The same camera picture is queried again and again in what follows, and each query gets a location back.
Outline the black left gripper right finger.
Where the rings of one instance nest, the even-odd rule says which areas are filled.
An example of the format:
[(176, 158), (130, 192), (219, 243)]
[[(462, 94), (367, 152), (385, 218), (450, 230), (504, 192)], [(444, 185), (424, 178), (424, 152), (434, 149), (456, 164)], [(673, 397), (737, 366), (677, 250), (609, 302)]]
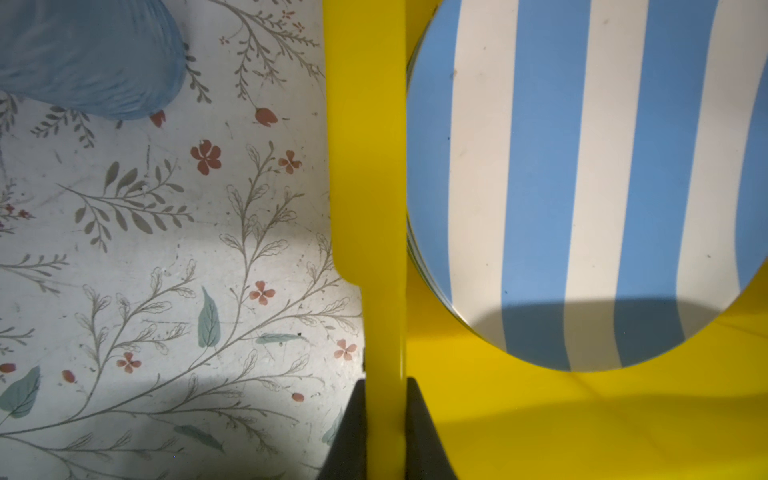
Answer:
[(407, 480), (457, 480), (415, 378), (407, 379)]

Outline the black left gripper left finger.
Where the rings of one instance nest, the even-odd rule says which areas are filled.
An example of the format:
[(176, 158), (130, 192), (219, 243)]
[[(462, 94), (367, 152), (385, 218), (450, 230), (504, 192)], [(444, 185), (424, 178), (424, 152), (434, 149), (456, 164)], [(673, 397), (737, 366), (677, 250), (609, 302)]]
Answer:
[(365, 480), (367, 417), (365, 380), (355, 383), (318, 480)]

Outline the yellow plastic bin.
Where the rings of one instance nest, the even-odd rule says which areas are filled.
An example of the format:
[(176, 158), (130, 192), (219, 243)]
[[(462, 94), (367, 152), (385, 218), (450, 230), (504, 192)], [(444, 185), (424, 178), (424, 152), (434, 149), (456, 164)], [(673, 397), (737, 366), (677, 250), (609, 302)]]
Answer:
[(629, 367), (507, 354), (441, 302), (409, 244), (408, 86), (445, 1), (326, 1), (332, 239), (362, 294), (366, 478), (405, 478), (416, 379), (462, 479), (763, 479), (767, 261), (696, 335)]

